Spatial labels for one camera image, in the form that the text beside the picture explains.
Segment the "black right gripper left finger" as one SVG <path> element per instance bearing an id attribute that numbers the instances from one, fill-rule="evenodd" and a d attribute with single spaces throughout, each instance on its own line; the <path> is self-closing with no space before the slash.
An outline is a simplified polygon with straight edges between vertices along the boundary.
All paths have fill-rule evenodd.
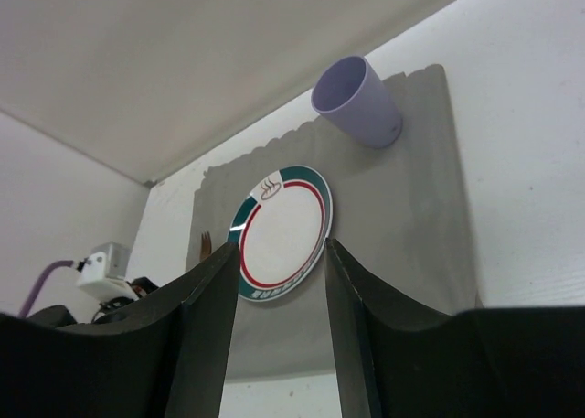
<path id="1" fill-rule="evenodd" d="M 4 417 L 216 417 L 239 287 L 239 247 L 92 324 L 1 317 Z"/>

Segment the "brown wooden fork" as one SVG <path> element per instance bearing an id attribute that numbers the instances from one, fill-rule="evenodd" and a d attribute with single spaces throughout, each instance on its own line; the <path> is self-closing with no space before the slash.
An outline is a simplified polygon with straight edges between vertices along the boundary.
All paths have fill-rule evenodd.
<path id="1" fill-rule="evenodd" d="M 200 236 L 200 252 L 199 261 L 202 263 L 213 252 L 212 241 L 208 231 L 205 231 Z"/>

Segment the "lilac plastic cup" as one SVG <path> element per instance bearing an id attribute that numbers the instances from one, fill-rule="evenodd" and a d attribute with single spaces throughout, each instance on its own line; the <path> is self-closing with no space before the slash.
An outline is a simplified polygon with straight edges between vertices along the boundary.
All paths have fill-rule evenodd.
<path id="1" fill-rule="evenodd" d="M 331 65 L 315 84 L 311 103 L 326 120 L 367 147 L 392 145 L 402 129 L 402 115 L 390 91 L 360 56 Z"/>

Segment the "grey cloth placemat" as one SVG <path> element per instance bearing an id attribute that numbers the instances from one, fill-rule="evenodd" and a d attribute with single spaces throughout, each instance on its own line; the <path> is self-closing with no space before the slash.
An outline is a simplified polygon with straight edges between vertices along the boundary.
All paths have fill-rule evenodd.
<path id="1" fill-rule="evenodd" d="M 210 167 L 194 194 L 187 264 L 196 261 L 202 231 L 216 244 L 225 241 L 240 203 L 260 180 L 304 165 L 332 189 L 333 237 L 371 273 L 446 314 L 474 307 L 473 237 L 445 70 L 433 64 L 394 75 L 386 86 L 403 116 L 390 147 L 366 148 L 318 118 Z M 333 368 L 322 263 L 273 302 L 239 301 L 229 380 Z"/>

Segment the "white plate with green rim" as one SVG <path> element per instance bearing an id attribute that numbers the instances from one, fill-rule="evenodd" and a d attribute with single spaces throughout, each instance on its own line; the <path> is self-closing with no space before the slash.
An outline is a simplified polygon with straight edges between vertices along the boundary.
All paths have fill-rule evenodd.
<path id="1" fill-rule="evenodd" d="M 240 252 L 239 297 L 263 303 L 294 290 L 317 265 L 333 214 L 331 189 L 309 166 L 286 166 L 260 181 L 227 234 Z"/>

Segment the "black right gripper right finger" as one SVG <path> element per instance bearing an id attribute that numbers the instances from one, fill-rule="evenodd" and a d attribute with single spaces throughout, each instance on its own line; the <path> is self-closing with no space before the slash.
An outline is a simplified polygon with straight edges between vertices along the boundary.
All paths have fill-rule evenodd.
<path id="1" fill-rule="evenodd" d="M 345 417 L 581 417 L 584 310 L 481 308 L 448 316 L 325 244 Z"/>

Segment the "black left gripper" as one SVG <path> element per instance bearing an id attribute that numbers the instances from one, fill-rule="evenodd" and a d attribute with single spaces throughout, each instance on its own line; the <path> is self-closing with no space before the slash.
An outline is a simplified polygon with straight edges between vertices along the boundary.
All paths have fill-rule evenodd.
<path id="1" fill-rule="evenodd" d="M 139 298 L 144 298 L 150 293 L 159 288 L 147 277 L 136 278 L 129 282 L 128 285 L 132 288 L 134 294 Z M 99 302 L 99 309 L 91 319 L 91 323 L 95 323 L 100 318 L 109 315 L 126 305 L 129 305 L 133 300 L 126 296 L 119 296 L 107 302 Z M 70 313 L 64 305 L 52 305 L 44 308 L 27 318 L 28 321 L 43 327 L 58 328 L 76 325 L 77 320 Z"/>

